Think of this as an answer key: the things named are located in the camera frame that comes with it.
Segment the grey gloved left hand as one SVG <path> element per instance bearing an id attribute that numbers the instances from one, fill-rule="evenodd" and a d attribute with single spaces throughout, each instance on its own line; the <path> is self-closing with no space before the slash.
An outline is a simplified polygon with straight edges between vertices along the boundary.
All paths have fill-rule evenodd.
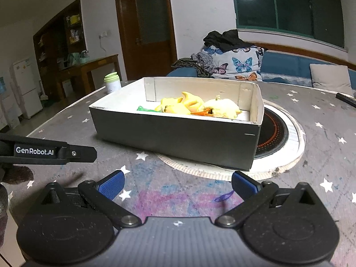
<path id="1" fill-rule="evenodd" d="M 32 181 L 34 175 L 30 168 L 26 166 L 16 166 L 11 163 L 1 163 L 1 183 L 6 184 L 20 184 L 26 181 Z M 0 220 L 1 220 L 1 229 L 0 229 L 0 246 L 4 244 L 5 229 L 7 226 L 8 215 L 8 193 L 6 188 L 1 184 L 1 195 L 0 195 Z"/>

